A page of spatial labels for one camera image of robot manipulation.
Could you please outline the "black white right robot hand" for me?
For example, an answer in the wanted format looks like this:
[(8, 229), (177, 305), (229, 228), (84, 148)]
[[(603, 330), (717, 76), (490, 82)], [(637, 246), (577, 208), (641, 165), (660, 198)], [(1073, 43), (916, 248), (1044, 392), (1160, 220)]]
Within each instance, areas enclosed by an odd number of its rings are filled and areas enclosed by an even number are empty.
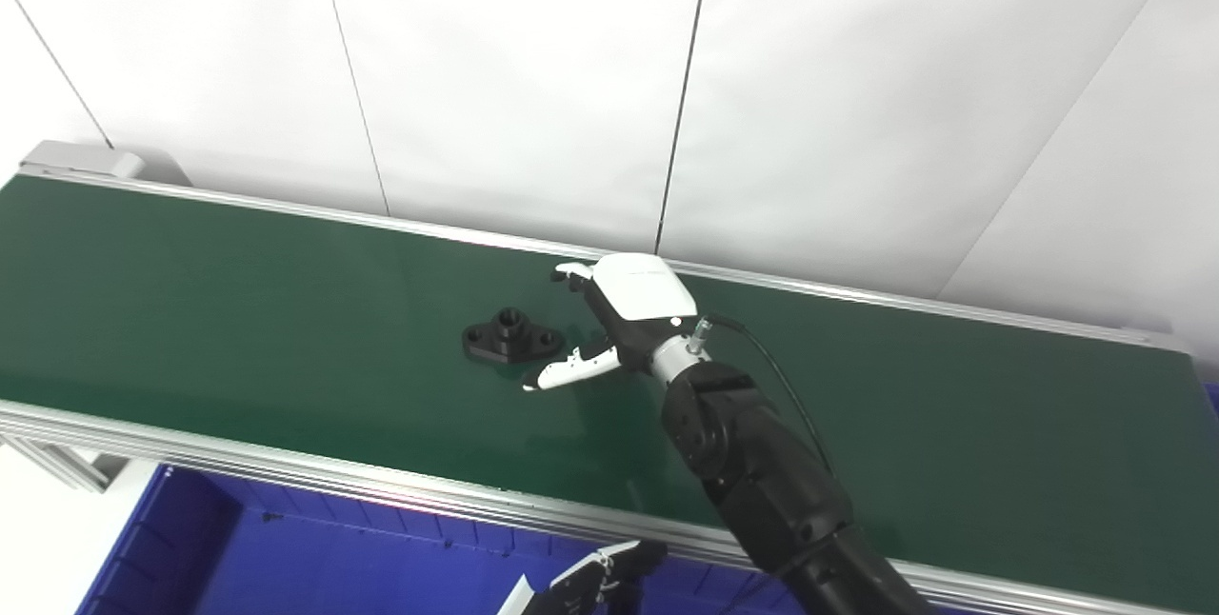
[(689, 346), (697, 304), (666, 259), (614, 253), (591, 265), (567, 261), (553, 268), (551, 280), (581, 295), (603, 337), (527, 371), (522, 384), (527, 392), (584, 382), (617, 369), (667, 386), (680, 371), (707, 360), (705, 350)]

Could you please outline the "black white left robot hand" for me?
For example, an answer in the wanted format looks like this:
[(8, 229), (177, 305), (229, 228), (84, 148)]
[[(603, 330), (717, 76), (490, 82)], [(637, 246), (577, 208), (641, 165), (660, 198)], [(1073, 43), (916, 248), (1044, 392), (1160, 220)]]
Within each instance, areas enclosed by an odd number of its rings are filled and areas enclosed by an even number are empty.
[(602, 546), (567, 568), (549, 588), (531, 589), (519, 577), (501, 604), (500, 614), (639, 614), (641, 581), (666, 561), (668, 546), (635, 539)]

